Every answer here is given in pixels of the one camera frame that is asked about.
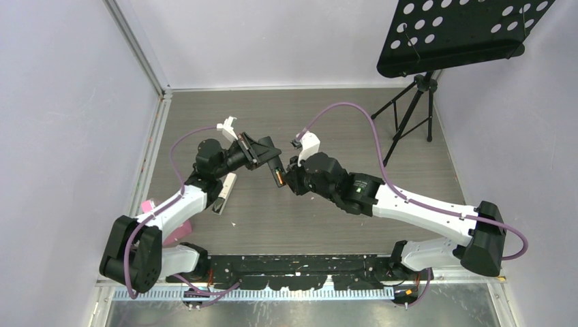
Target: circular hole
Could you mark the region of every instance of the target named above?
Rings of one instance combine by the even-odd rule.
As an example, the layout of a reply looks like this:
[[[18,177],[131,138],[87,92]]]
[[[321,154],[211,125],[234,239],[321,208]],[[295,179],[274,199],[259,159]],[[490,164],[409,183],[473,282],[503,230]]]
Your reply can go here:
[[[532,7],[532,5],[530,5],[529,3],[525,4],[522,8],[520,8],[519,13],[521,14],[522,10],[523,12],[527,12],[528,10],[530,10],[530,7]]]
[[[425,20],[420,19],[420,20],[418,20],[418,21],[416,22],[415,28],[416,28],[416,29],[421,29],[424,25],[425,25]]]
[[[399,48],[400,44],[401,44],[401,42],[399,40],[395,40],[395,41],[391,42],[391,48],[397,49],[397,48]]]
[[[404,8],[404,14],[411,14],[411,12],[414,11],[414,4],[413,3],[408,3],[408,5]]]
[[[444,21],[443,17],[437,17],[436,19],[433,20],[432,25],[433,27],[438,27],[443,21]]]
[[[433,2],[432,0],[427,0],[427,1],[423,4],[423,6],[421,7],[421,9],[422,9],[424,12],[426,12],[426,11],[430,10],[431,7],[434,6],[433,4],[434,4],[434,2]]]
[[[403,33],[403,32],[406,30],[406,26],[407,26],[407,24],[404,23],[404,22],[401,23],[401,24],[399,24],[399,26],[397,27],[397,32],[398,32],[398,33]]]
[[[491,28],[492,33],[497,33],[502,28],[502,24],[496,24]]]
[[[506,7],[506,9],[504,9],[504,11],[502,12],[502,16],[508,16],[509,14],[512,13],[512,11],[514,10],[513,6],[510,7]]]
[[[541,12],[542,10],[544,10],[544,8],[546,8],[548,6],[548,1],[544,1],[542,3],[540,3],[538,5],[538,7],[536,7],[536,11],[537,12]]]
[[[511,23],[510,25],[508,25],[508,31],[515,29],[516,26],[518,26],[518,22]]]

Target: grey laminate floor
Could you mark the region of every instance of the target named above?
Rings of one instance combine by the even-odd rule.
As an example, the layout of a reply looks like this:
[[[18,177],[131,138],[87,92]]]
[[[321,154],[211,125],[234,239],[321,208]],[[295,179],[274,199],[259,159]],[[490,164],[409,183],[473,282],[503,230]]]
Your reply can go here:
[[[334,102],[354,102],[370,113],[387,103],[399,89],[315,89],[281,91],[203,91],[175,93],[170,106],[149,195],[166,199],[178,189],[168,152],[189,130],[216,125],[227,116],[238,118],[237,133],[259,139],[271,136],[283,151],[286,165],[297,151],[289,141],[323,108]],[[399,102],[405,112],[413,92]],[[421,100],[412,121],[427,116]],[[425,140],[424,125],[402,139],[387,166],[392,181],[408,191],[439,200],[463,203],[447,154],[440,124],[434,115],[433,142]],[[387,152],[395,128],[388,109],[375,120]],[[350,172],[380,175],[375,145],[365,117],[352,108],[338,108],[311,129],[321,139],[321,151],[339,160]],[[205,138],[226,140],[206,131],[181,143],[175,160],[184,176],[191,172],[196,147]],[[398,240],[426,240],[436,235],[413,225],[383,218],[348,215],[315,194],[296,197],[278,189],[265,166],[237,171],[238,179],[223,215],[205,211],[192,217],[193,233],[183,240],[214,254],[390,253]]]

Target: white enclosure wall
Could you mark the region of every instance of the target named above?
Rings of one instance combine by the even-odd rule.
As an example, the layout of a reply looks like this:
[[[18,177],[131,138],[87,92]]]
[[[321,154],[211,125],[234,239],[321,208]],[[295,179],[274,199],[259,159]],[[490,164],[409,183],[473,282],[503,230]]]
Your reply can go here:
[[[444,72],[438,111],[468,203],[495,202],[530,240],[504,268],[524,323],[578,314],[578,1],[557,0],[522,57]],[[519,242],[510,234],[506,252]]]
[[[82,326],[158,98],[102,1],[0,4],[0,320]]]
[[[410,82],[376,70],[397,1],[127,1],[174,89]]]

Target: black music stand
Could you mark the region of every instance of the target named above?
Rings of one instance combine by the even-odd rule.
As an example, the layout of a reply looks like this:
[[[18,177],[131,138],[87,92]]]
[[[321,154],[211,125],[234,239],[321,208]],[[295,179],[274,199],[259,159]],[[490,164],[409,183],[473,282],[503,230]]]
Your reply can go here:
[[[399,0],[377,65],[387,78],[416,75],[414,82],[381,107],[371,119],[393,105],[395,135],[383,166],[401,138],[426,121],[431,142],[434,93],[438,69],[510,59],[523,54],[523,42],[555,0]],[[416,94],[401,123],[397,100],[413,87]],[[429,91],[428,117],[404,133],[421,95]]]

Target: purple cable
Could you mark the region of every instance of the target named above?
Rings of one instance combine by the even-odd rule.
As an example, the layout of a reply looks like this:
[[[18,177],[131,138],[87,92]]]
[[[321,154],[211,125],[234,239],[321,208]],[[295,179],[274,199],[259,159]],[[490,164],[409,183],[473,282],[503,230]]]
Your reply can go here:
[[[427,281],[425,282],[425,288],[423,289],[423,292],[421,292],[420,296],[418,296],[413,303],[408,304],[408,308],[411,308],[414,305],[418,304],[425,295],[425,293],[429,290],[429,282],[431,281],[431,268],[426,269],[426,271],[427,271]]]
[[[301,138],[303,137],[303,135],[309,131],[311,129],[311,126],[321,117],[323,116],[326,112],[328,112],[329,110],[332,110],[338,106],[349,106],[349,107],[353,107],[356,108],[357,110],[359,110],[361,113],[363,113],[363,115],[365,116],[365,118],[367,119],[367,121],[369,122],[369,125],[371,126],[371,131],[374,134],[374,140],[376,142],[376,150],[378,153],[378,160],[379,160],[379,167],[381,169],[381,174],[383,176],[383,179],[385,181],[385,183],[387,184],[387,186],[393,191],[393,193],[395,193],[397,196],[399,196],[401,199],[403,200],[407,200],[408,197],[403,194],[402,192],[400,192],[395,185],[391,182],[391,180],[387,177],[387,173],[385,171],[385,167],[383,166],[382,162],[383,162],[383,156],[381,153],[381,144],[379,142],[379,137],[378,137],[378,132],[376,130],[376,126],[374,125],[373,120],[371,119],[370,115],[367,113],[367,111],[365,111],[362,107],[356,105],[356,104],[352,104],[350,102],[337,102],[336,104],[332,104],[329,107],[325,108],[324,110],[322,110],[320,113],[317,114],[317,116],[315,116],[315,118],[313,118],[313,120],[307,125],[307,127],[305,127],[303,129],[303,131],[301,131],[301,133],[299,133],[299,135],[297,136],[297,140],[301,140]],[[437,213],[442,213],[444,215],[450,215],[450,216],[454,216],[454,217],[461,217],[461,213],[455,213],[453,211],[448,211],[448,210],[444,210],[441,208],[437,208],[435,206],[430,206],[428,204],[410,199],[409,203],[415,204],[417,206],[420,206],[422,208],[425,208],[427,210],[431,210]],[[521,257],[527,250],[528,250],[528,239],[517,229],[515,229],[514,227],[507,225],[505,223],[500,223],[498,221],[494,221],[494,220],[490,220],[490,219],[486,219],[483,217],[476,217],[476,216],[472,216],[472,215],[467,215],[465,216],[466,219],[471,219],[471,220],[475,220],[475,221],[480,221],[482,223],[488,223],[490,225],[494,225],[494,226],[498,226],[499,228],[504,228],[505,230],[508,230],[514,234],[516,234],[518,237],[520,237],[521,241],[522,241],[522,248],[520,249],[520,251],[518,251],[515,254],[512,255],[508,255],[503,257],[503,260],[513,260],[516,258]]]
[[[221,295],[217,296],[216,298],[214,298],[213,300],[210,300],[209,302],[203,303],[200,306],[198,306],[199,309],[201,308],[206,308],[206,307],[210,307],[211,305],[214,305],[218,300],[220,300],[223,296],[227,295],[227,293],[233,291],[234,289],[239,287],[239,282],[235,283],[233,286],[229,287],[225,292],[222,292]]]
[[[181,143],[184,139],[188,138],[189,136],[198,133],[199,131],[207,131],[209,129],[216,129],[216,127],[211,126],[211,127],[202,127],[202,128],[198,128],[195,129],[194,131],[190,131],[188,133],[186,133],[185,135],[183,135],[183,137],[179,138],[173,145],[172,147],[170,147],[170,152],[169,152],[169,158],[170,158],[170,164],[172,165],[172,169],[174,170],[174,173],[177,175],[177,178],[179,179],[179,182],[181,184],[181,196],[185,193],[185,181],[183,180],[183,177],[181,176],[181,173],[179,172],[179,169],[177,168],[177,165],[174,163],[174,159],[172,158],[172,154],[174,153],[174,148],[177,147],[177,145],[179,145],[179,143]],[[134,242],[134,238],[136,237],[137,233],[150,221],[152,220],[152,218],[155,217],[155,215],[158,215],[160,213],[162,213],[163,211],[165,211],[166,209],[170,208],[173,204],[177,203],[177,201],[179,201],[181,198],[179,198],[178,196],[175,197],[171,202],[167,203],[167,205],[158,208],[157,210],[154,210],[154,213],[150,214],[147,218],[145,218],[143,221],[141,221],[138,226],[136,226],[136,228],[134,229],[134,231],[130,234],[128,240],[127,240],[127,244],[125,247],[125,253],[124,253],[124,258],[123,258],[123,267],[124,267],[124,273],[125,273],[125,285],[127,287],[127,292],[128,292],[128,296],[131,299],[135,299],[138,296],[137,292],[134,292],[132,289],[132,283],[130,281],[130,267],[129,267],[129,254],[130,254],[130,247],[132,245],[132,243]]]
[[[206,295],[206,296],[214,296],[214,295],[227,295],[227,293],[231,292],[232,290],[225,290],[222,292],[210,292],[210,291],[203,291],[202,289],[196,287],[195,285],[191,284],[190,281],[188,281],[187,279],[185,279],[185,277],[178,275],[178,274],[174,274],[173,277],[176,277],[178,280],[182,281],[183,283],[187,284],[187,286],[189,286],[190,288],[192,288],[193,290],[195,290],[195,292],[189,292],[186,291],[187,293],[190,294],[200,294],[200,295]]]

